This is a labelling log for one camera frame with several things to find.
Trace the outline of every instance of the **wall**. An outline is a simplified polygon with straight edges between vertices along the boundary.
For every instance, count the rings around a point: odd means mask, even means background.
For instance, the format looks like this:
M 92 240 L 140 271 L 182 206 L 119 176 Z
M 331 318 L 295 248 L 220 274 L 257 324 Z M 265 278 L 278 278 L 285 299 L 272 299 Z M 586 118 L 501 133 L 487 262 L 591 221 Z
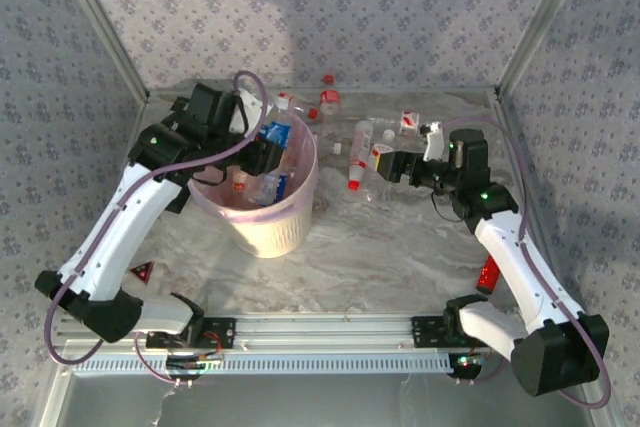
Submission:
M 640 425 L 640 0 L 567 0 L 510 114 L 540 181 L 556 267 L 611 328 L 607 365 Z
M 249 68 L 271 84 L 487 86 L 539 0 L 100 0 L 147 88 Z
M 0 424 L 22 426 L 47 360 L 33 282 L 97 220 L 137 107 L 76 0 L 0 10 Z

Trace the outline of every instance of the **warning sticker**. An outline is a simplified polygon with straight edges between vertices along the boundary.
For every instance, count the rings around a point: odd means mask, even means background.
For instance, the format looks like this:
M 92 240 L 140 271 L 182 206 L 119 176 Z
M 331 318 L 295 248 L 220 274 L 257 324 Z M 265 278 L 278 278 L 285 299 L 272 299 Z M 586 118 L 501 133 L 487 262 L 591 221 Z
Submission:
M 149 283 L 149 279 L 151 278 L 151 271 L 153 270 L 153 260 L 146 262 L 137 267 L 132 267 L 129 269 L 133 275 L 138 277 L 145 284 Z

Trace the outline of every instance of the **plastic container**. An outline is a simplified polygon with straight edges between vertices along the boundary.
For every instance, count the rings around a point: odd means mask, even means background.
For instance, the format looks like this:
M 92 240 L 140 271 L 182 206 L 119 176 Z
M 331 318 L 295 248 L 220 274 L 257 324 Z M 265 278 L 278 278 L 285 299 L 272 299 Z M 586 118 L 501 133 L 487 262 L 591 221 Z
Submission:
M 263 207 L 282 200 L 289 176 L 295 172 L 294 157 L 297 154 L 289 149 L 289 138 L 293 135 L 296 116 L 289 111 L 289 101 L 284 97 L 277 97 L 275 106 L 273 121 L 267 117 L 267 122 L 260 129 L 260 135 L 280 145 L 284 154 L 278 168 L 261 175 L 258 188 L 250 192 L 248 197 L 251 202 Z
M 371 148 L 371 154 L 369 154 L 369 160 L 367 161 L 367 165 L 369 166 L 369 168 L 375 171 L 378 170 L 380 155 L 387 154 L 395 150 L 395 138 L 396 134 L 391 129 L 387 129 L 382 133 L 382 139 L 380 140 L 380 142 L 373 144 L 373 147 Z
M 320 111 L 311 102 L 301 99 L 300 97 L 294 97 L 291 94 L 280 92 L 278 97 L 286 99 L 289 103 L 287 110 L 299 116 L 302 119 L 320 120 Z
M 371 149 L 371 136 L 373 124 L 368 120 L 361 120 L 356 124 L 351 152 L 349 153 L 349 184 L 350 190 L 358 190 L 360 181 L 367 167 L 369 150 Z
M 325 90 L 320 94 L 320 112 L 325 116 L 340 112 L 340 94 L 337 90 Z
M 189 181 L 194 202 L 206 213 L 222 219 L 233 241 L 242 250 L 262 258 L 285 255 L 302 243 L 311 226 L 313 193 L 318 185 L 316 144 L 309 127 L 294 118 L 289 139 L 290 148 L 297 152 L 296 173 L 285 190 L 284 199 L 269 207 L 243 210 L 236 202 L 231 176 L 225 182 L 210 187 Z M 221 172 L 208 167 L 198 178 L 219 181 Z
M 313 138 L 316 141 L 316 148 L 318 149 L 318 158 L 322 159 L 327 155 L 340 155 L 342 154 L 342 144 L 340 142 L 333 142 L 325 137 L 319 137 L 314 134 Z
M 377 131 L 393 130 L 394 133 L 405 136 L 416 136 L 420 132 L 420 114 L 405 110 L 396 115 L 390 115 L 389 110 L 369 110 L 366 119 L 373 124 Z

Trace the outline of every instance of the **robotic arm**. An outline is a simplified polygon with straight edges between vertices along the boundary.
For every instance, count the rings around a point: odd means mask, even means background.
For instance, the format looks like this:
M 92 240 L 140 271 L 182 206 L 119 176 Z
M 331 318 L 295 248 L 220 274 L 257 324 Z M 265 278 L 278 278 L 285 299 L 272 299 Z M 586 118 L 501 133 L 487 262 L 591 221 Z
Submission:
M 116 342 L 136 331 L 155 332 L 154 339 L 160 337 L 159 345 L 165 348 L 216 346 L 215 339 L 203 334 L 221 327 L 216 324 L 220 319 L 205 317 L 196 304 L 178 294 L 143 301 L 124 292 L 120 284 L 157 217 L 163 210 L 182 210 L 189 195 L 187 183 L 204 165 L 166 169 L 151 180 L 143 179 L 157 169 L 204 159 L 238 145 L 249 130 L 243 99 L 248 103 L 250 97 L 199 84 L 190 99 L 176 100 L 171 115 L 138 137 L 118 189 L 88 238 L 58 272 L 41 272 L 36 288 L 106 342 Z M 514 374 L 531 395 L 597 379 L 594 356 L 556 303 L 561 302 L 563 310 L 577 319 L 600 355 L 607 345 L 607 325 L 599 315 L 585 315 L 525 236 L 530 261 L 541 277 L 532 272 L 520 248 L 522 217 L 509 191 L 490 180 L 488 146 L 482 132 L 452 132 L 448 161 L 440 160 L 445 145 L 439 124 L 432 124 L 425 134 L 428 146 L 424 154 L 383 154 L 378 172 L 391 182 L 408 175 L 415 187 L 426 186 L 439 195 L 449 195 L 456 215 L 497 262 L 522 317 L 522 322 L 517 322 L 478 295 L 453 299 L 443 313 L 447 335 L 453 339 L 473 337 L 499 352 L 511 361 Z M 239 165 L 248 174 L 259 175 L 277 168 L 282 153 L 277 145 L 257 137 L 213 165 L 222 170 Z M 140 187 L 123 201 L 123 193 L 138 184 Z M 554 297 L 543 288 L 540 278 Z
M 527 252 L 542 279 L 556 294 L 552 299 L 534 275 L 520 248 L 522 216 L 503 185 L 491 182 L 488 144 L 482 131 L 455 130 L 450 134 L 449 159 L 439 160 L 444 150 L 438 123 L 426 128 L 427 150 L 422 153 L 383 154 L 378 172 L 391 182 L 409 177 L 415 187 L 426 186 L 438 195 L 447 194 L 458 218 L 464 220 L 489 254 L 520 308 L 522 322 L 498 311 L 486 298 L 470 295 L 451 300 L 443 313 L 448 335 L 476 338 L 510 360 L 516 378 L 531 395 L 590 382 L 599 368 L 566 313 L 562 302 L 587 332 L 600 355 L 609 330 L 600 315 L 587 316 L 553 275 L 540 252 L 525 235 Z
M 177 294 L 143 302 L 124 292 L 120 284 L 155 220 L 165 209 L 182 210 L 189 196 L 187 182 L 205 166 L 167 172 L 142 183 L 124 205 L 121 198 L 158 168 L 204 159 L 237 145 L 249 130 L 245 121 L 245 132 L 232 132 L 234 115 L 246 119 L 244 108 L 240 95 L 201 84 L 190 99 L 177 99 L 171 115 L 139 135 L 116 193 L 82 246 L 58 272 L 41 272 L 36 288 L 54 298 L 65 283 L 72 282 L 60 307 L 106 342 L 116 342 L 131 331 L 157 331 L 175 335 L 185 346 L 197 344 L 204 314 L 194 303 Z M 259 175 L 275 169 L 282 152 L 276 144 L 257 137 L 214 165 L 223 170 L 239 165 L 248 174 Z M 88 261 L 74 280 L 85 256 Z

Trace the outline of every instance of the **black mounting plate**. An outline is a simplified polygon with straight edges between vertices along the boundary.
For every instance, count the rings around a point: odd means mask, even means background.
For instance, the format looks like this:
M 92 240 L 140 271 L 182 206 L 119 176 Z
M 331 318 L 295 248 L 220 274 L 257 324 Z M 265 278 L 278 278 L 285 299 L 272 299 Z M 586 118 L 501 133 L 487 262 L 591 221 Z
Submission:
M 485 347 L 478 339 L 467 335 L 447 333 L 444 318 L 441 315 L 425 315 L 411 317 L 413 346 L 416 349 L 437 348 L 469 348 Z
M 202 332 L 214 332 L 220 338 L 223 349 L 233 348 L 236 335 L 236 319 L 231 317 L 205 317 L 202 319 Z M 185 345 L 177 335 L 165 332 L 149 332 L 146 341 L 147 349 L 204 349 L 216 350 L 218 347 L 215 337 L 198 336 L 191 345 Z

